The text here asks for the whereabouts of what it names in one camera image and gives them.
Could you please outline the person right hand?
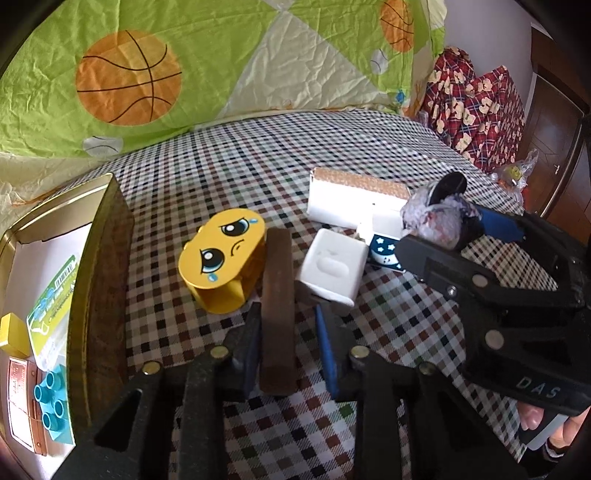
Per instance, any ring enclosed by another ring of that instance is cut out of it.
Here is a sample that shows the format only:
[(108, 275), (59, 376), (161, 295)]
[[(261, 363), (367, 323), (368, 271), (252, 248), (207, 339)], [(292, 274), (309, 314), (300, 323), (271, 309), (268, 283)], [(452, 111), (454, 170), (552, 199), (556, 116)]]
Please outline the person right hand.
[(546, 413), (542, 408), (523, 402), (517, 403), (521, 422), (519, 438), (531, 450), (546, 444), (553, 450), (569, 447), (583, 425), (590, 408), (574, 417)]

